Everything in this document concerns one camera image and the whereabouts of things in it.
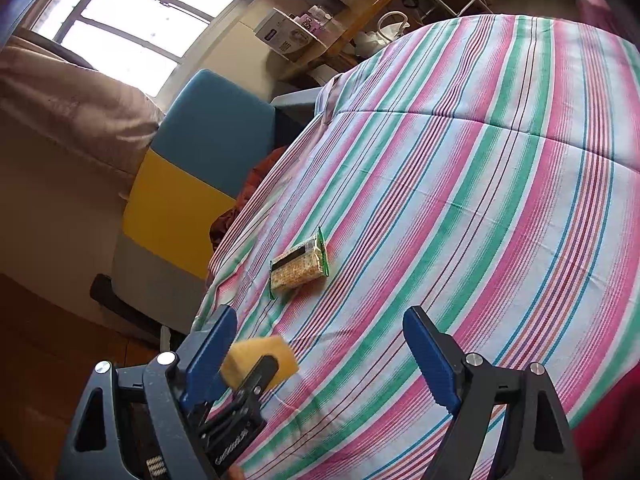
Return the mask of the yellow sponge cake slice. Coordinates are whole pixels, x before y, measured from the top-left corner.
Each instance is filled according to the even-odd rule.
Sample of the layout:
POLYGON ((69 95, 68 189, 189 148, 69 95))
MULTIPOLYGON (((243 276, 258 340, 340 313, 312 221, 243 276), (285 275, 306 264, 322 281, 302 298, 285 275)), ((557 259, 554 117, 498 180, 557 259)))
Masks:
POLYGON ((236 390, 263 356, 271 356, 278 363, 278 370, 264 391, 276 388, 298 372, 292 348, 280 335, 274 335, 232 344, 220 367, 222 380, 229 388, 236 390))

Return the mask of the green white cracker packet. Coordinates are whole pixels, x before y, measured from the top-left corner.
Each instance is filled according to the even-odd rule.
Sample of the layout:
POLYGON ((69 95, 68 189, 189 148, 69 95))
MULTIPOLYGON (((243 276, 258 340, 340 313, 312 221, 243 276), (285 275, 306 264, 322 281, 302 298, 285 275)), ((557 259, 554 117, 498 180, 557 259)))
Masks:
POLYGON ((288 248, 270 261, 269 295, 271 299, 284 290, 305 285, 330 274, 328 254, 322 229, 288 248))

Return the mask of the dark red cloth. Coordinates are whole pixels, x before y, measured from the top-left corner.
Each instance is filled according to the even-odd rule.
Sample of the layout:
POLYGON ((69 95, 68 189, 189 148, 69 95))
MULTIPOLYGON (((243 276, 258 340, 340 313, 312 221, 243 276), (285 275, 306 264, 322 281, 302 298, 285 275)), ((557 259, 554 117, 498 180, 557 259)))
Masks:
POLYGON ((233 207, 224 214, 221 214, 212 223, 209 228, 209 240, 212 243, 213 252, 216 252, 235 218, 240 214, 246 203, 258 189, 258 186, 265 179, 266 175, 269 174, 269 171, 281 158, 287 148, 287 145, 276 148, 267 157, 258 162, 258 164, 248 173, 233 207))

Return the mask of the pink green striped bedsheet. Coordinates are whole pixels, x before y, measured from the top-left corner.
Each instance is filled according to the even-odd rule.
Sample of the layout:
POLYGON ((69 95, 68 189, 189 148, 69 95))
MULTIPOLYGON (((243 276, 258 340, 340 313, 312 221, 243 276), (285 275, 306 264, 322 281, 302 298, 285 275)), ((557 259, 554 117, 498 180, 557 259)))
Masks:
POLYGON ((264 400, 250 479, 416 479, 449 415, 401 321, 419 306, 491 364, 547 370, 580 422, 639 359, 639 53, 585 24, 477 15, 403 36, 320 91, 228 229, 221 306, 298 372, 264 400), (330 274, 274 299, 322 229, 330 274))

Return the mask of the grey yellow blue headboard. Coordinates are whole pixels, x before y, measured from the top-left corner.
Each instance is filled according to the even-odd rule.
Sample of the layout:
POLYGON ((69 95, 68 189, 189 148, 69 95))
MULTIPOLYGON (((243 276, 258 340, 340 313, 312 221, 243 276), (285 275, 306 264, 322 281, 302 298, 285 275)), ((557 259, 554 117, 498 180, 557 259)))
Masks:
POLYGON ((111 279, 115 295, 187 333, 205 292, 212 223, 274 148, 276 111, 200 70, 160 123, 122 216, 111 279))

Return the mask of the pink curtain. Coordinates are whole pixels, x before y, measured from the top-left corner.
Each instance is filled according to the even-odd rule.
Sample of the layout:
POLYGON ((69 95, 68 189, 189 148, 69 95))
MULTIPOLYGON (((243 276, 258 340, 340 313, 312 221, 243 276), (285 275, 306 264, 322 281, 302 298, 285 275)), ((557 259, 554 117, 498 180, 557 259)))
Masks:
POLYGON ((21 37, 1 50, 1 130, 39 134, 132 181, 164 118, 137 88, 21 37))

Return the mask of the wooden desk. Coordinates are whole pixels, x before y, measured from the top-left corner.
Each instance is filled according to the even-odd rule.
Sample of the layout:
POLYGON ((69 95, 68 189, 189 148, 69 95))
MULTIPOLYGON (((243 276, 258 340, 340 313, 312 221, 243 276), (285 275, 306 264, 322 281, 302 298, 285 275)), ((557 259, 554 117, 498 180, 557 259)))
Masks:
POLYGON ((346 72, 358 64, 343 48, 354 40, 367 24, 382 13, 392 0, 359 0, 354 6, 335 15, 329 24, 303 50, 288 54, 288 67, 280 76, 283 81, 293 80, 320 65, 326 64, 337 72, 346 72))

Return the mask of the white product box on desk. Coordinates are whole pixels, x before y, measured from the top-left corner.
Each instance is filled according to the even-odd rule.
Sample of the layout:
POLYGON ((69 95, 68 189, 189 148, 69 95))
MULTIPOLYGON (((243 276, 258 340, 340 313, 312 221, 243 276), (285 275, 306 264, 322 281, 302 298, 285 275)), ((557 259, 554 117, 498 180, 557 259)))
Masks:
POLYGON ((306 28, 276 8, 254 28, 254 35, 273 52, 292 62, 297 61, 317 41, 306 28))

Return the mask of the window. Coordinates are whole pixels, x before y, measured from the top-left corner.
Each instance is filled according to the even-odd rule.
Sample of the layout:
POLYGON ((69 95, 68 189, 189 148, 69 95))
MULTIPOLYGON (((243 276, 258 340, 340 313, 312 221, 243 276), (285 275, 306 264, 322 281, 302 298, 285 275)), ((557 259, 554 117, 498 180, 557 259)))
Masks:
POLYGON ((252 0, 43 0, 30 29, 155 98, 206 32, 252 0))

